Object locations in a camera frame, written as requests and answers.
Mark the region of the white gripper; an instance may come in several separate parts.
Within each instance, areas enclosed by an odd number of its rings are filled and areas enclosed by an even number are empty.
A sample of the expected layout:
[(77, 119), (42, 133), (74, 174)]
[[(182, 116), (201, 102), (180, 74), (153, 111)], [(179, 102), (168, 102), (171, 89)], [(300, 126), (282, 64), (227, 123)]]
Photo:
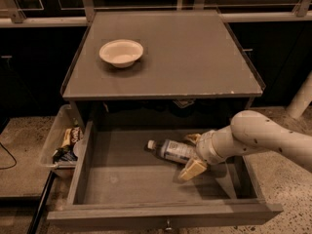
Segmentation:
[(186, 135), (184, 139), (196, 144), (196, 152), (205, 162), (200, 159), (191, 158), (179, 173), (178, 178), (180, 180), (188, 181), (200, 175), (207, 169), (207, 163), (209, 165), (216, 165), (226, 160), (225, 157), (222, 157), (218, 153), (218, 150), (224, 142), (224, 134), (220, 131), (211, 130), (201, 135), (189, 134)]

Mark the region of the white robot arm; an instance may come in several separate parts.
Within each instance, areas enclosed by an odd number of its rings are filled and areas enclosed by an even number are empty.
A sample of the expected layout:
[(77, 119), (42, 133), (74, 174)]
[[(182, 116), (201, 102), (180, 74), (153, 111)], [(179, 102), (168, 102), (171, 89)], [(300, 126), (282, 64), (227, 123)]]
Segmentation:
[(185, 138), (195, 144), (195, 154), (179, 174), (182, 181), (202, 174), (208, 166), (222, 163), (229, 157), (264, 149), (275, 151), (312, 172), (312, 136), (286, 129), (256, 111), (241, 111), (227, 127)]

